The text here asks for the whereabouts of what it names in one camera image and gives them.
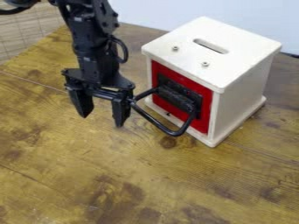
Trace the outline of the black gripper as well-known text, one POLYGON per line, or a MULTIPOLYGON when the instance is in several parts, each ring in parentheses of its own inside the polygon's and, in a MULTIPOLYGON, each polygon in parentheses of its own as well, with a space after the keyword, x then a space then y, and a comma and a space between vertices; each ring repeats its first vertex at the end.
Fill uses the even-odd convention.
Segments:
POLYGON ((65 86, 79 115, 83 118, 89 117, 94 110, 94 97, 110 100, 113 101, 115 124, 122 127, 131 115, 131 105, 126 99, 134 97, 135 83, 121 72, 117 72, 105 80, 89 79, 78 68, 63 70, 62 75, 66 78, 65 86))

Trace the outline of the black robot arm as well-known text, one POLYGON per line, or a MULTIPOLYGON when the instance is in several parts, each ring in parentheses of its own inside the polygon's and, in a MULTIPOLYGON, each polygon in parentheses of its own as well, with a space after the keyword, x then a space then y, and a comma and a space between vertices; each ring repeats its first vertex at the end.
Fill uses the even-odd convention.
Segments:
POLYGON ((79 115, 86 117, 94 110, 95 97, 110 100, 115 124, 121 127, 131 115, 135 83, 119 72, 119 66, 129 59, 129 50, 125 42, 114 36, 119 27, 118 13, 109 0, 48 2, 61 10, 79 61, 78 68, 62 71, 73 104, 79 115))

